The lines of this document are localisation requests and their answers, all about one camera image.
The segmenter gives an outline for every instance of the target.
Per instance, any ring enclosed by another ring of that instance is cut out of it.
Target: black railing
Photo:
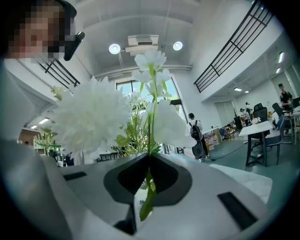
[[[41,59],[38,63],[45,73],[52,76],[60,84],[69,88],[72,84],[74,87],[80,84],[80,82],[62,65],[58,59],[53,59],[50,63]]]
[[[255,0],[236,31],[227,41],[211,64],[194,82],[202,92],[220,77],[253,43],[268,25],[273,14]]]

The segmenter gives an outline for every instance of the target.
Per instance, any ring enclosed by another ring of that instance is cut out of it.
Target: floor
[[[289,197],[300,172],[299,141],[297,146],[282,144],[278,165],[276,165],[276,148],[267,148],[268,167],[264,167],[260,164],[253,164],[245,167],[246,155],[247,144],[244,144],[244,140],[238,139],[235,141],[224,141],[219,145],[216,145],[215,149],[210,152],[210,158],[216,159],[215,161],[205,160],[200,164],[223,165],[271,178],[273,184],[267,206],[270,210],[274,210],[282,206]],[[197,161],[184,154],[177,154],[174,156],[191,161]]]

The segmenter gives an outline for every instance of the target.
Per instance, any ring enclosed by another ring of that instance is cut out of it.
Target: table leg
[[[246,167],[249,165],[250,155],[251,155],[251,135],[248,135],[248,150],[247,150]]]
[[[263,160],[265,167],[267,166],[267,149],[266,149],[266,139],[264,137],[264,132],[262,132],[262,151],[263,151]]]

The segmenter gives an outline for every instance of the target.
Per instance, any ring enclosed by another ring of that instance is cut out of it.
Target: person with backpack
[[[187,127],[190,128],[190,136],[197,141],[197,144],[200,144],[200,142],[202,143],[202,147],[205,152],[205,158],[208,159],[210,157],[210,155],[208,153],[208,150],[207,150],[207,147],[205,144],[205,139],[201,132],[203,130],[202,124],[199,120],[195,120],[195,116],[193,113],[190,113],[188,115],[188,118],[190,119],[190,121],[189,121]],[[199,157],[199,161],[203,162],[202,156]]]

